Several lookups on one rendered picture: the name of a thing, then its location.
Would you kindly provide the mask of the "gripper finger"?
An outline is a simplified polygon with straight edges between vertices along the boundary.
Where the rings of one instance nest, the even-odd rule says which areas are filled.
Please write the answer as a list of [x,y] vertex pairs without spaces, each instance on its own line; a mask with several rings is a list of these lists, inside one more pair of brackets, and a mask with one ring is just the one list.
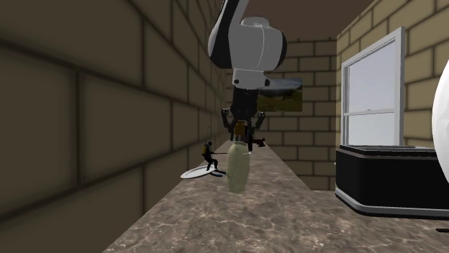
[[252,152],[253,151],[253,140],[254,138],[254,133],[256,130],[259,130],[264,119],[265,119],[266,115],[264,112],[259,111],[257,113],[257,121],[255,124],[253,124],[252,119],[247,121],[247,145],[248,145],[248,151]]
[[221,109],[222,122],[223,122],[224,128],[229,132],[230,140],[232,141],[234,138],[234,127],[232,125],[232,122],[228,121],[229,113],[230,113],[230,108]]

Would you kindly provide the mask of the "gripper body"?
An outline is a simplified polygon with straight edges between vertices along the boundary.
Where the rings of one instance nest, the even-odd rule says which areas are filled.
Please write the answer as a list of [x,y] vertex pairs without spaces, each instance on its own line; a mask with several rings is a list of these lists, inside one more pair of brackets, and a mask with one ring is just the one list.
[[234,87],[231,113],[237,120],[247,121],[257,112],[258,89],[247,90]]

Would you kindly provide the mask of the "pale green bottle brown cap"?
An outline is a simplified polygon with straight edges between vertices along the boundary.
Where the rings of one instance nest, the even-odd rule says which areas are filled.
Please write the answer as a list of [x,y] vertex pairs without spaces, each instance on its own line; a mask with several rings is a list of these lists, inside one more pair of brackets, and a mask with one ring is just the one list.
[[250,151],[246,141],[246,124],[238,121],[227,155],[227,187],[231,193],[243,193],[250,171]]

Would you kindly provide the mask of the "black diver figure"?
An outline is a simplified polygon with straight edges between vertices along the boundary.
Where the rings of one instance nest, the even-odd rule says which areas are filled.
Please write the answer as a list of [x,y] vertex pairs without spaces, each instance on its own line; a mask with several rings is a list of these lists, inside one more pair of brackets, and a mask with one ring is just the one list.
[[223,175],[226,175],[227,173],[225,171],[221,171],[218,169],[218,161],[212,157],[212,155],[215,155],[216,152],[212,151],[212,142],[208,141],[202,150],[202,156],[204,157],[204,160],[208,162],[207,165],[207,171],[211,170],[211,166],[214,166],[214,172],[211,172],[210,175],[216,176],[216,177],[222,177]]

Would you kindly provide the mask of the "white plate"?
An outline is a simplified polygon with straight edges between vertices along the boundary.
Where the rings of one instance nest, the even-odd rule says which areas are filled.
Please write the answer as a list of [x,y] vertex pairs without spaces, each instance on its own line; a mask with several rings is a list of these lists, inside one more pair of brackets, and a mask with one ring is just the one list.
[[181,175],[181,179],[200,178],[200,177],[208,175],[214,171],[216,171],[216,168],[213,165],[209,169],[207,169],[207,165],[202,165],[202,166],[198,166],[189,171],[184,172]]

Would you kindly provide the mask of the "white framed window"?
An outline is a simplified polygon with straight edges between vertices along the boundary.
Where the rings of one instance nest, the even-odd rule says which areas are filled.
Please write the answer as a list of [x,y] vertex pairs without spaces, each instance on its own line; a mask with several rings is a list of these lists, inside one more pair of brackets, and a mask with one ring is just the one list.
[[402,145],[405,28],[341,64],[341,145]]

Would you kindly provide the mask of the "black bathtub white base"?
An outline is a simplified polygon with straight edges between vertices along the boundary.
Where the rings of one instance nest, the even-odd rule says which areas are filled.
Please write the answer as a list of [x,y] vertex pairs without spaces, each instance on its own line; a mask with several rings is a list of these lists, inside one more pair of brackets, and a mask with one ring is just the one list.
[[341,145],[335,195],[356,213],[449,220],[449,182],[433,148]]

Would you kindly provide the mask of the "landscape wall picture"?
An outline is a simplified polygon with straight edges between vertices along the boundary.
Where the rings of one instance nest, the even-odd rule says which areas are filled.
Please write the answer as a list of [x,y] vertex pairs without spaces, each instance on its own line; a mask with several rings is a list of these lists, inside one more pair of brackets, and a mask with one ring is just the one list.
[[275,78],[258,92],[258,110],[302,111],[302,79]]

